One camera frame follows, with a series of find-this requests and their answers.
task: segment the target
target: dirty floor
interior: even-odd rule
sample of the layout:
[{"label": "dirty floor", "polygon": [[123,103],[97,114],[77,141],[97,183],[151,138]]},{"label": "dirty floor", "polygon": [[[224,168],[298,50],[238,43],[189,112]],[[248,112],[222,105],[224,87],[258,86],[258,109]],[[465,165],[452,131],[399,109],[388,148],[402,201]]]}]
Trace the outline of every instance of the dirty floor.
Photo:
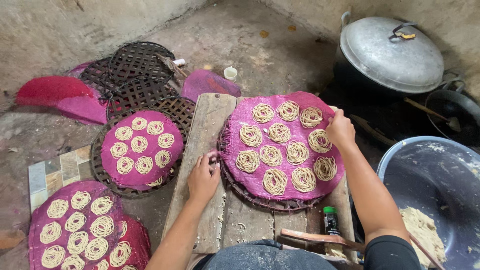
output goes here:
[{"label": "dirty floor", "polygon": [[[187,73],[206,68],[222,74],[235,67],[244,96],[321,92],[333,77],[336,45],[254,0],[237,3],[226,0],[187,14],[143,40],[184,58]],[[260,36],[262,30],[267,37]],[[12,108],[0,116],[0,231],[19,239],[28,234],[27,167],[89,145],[99,129],[38,108]],[[173,189],[171,183],[141,199],[123,198],[125,212],[148,229],[152,251],[160,243]],[[27,246],[23,240],[0,249],[0,269],[28,269]]]}]

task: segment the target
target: tiled surface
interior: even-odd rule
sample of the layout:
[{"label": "tiled surface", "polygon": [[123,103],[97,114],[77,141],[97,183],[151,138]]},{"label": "tiled surface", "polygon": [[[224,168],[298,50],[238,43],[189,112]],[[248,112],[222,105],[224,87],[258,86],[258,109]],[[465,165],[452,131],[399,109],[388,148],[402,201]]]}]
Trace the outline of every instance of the tiled surface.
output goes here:
[{"label": "tiled surface", "polygon": [[75,181],[94,179],[90,146],[28,167],[30,210],[33,212],[60,188]]}]

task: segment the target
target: small plastic bottle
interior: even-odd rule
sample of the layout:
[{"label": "small plastic bottle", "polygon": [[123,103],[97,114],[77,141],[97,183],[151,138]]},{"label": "small plastic bottle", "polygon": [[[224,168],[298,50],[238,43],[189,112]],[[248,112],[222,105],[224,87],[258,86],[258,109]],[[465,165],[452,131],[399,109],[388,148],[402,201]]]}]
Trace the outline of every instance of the small plastic bottle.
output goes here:
[{"label": "small plastic bottle", "polygon": [[326,235],[340,236],[340,230],[338,229],[338,216],[336,215],[335,207],[324,207],[324,221]]}]

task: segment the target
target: hand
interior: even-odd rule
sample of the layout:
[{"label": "hand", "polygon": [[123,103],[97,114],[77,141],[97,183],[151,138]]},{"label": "hand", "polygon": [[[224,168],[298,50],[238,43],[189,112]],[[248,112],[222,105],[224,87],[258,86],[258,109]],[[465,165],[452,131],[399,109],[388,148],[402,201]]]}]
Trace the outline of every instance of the hand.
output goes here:
[{"label": "hand", "polygon": [[340,151],[356,146],[355,129],[350,119],[343,116],[343,110],[337,110],[334,118],[328,118],[330,122],[325,129],[328,140]]},{"label": "hand", "polygon": [[209,157],[207,154],[199,156],[197,164],[187,178],[190,191],[189,200],[203,207],[212,199],[220,179],[220,163],[213,166],[214,168],[210,167],[208,165]]}]

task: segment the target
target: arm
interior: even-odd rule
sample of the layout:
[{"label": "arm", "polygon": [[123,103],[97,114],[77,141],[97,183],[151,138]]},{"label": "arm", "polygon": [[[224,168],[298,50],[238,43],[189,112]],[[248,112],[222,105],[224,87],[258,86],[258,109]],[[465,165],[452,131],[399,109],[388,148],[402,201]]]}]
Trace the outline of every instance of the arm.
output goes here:
[{"label": "arm", "polygon": [[162,239],[148,262],[146,270],[184,270],[192,255],[193,244],[197,240],[200,216],[213,197],[220,179],[220,166],[217,163],[213,175],[208,165],[208,155],[199,156],[196,165],[188,176],[190,197],[170,230]]},{"label": "arm", "polygon": [[395,201],[355,143],[350,119],[338,110],[328,120],[327,136],[342,155],[353,202],[365,231],[365,244],[381,235],[398,236],[410,243]]}]

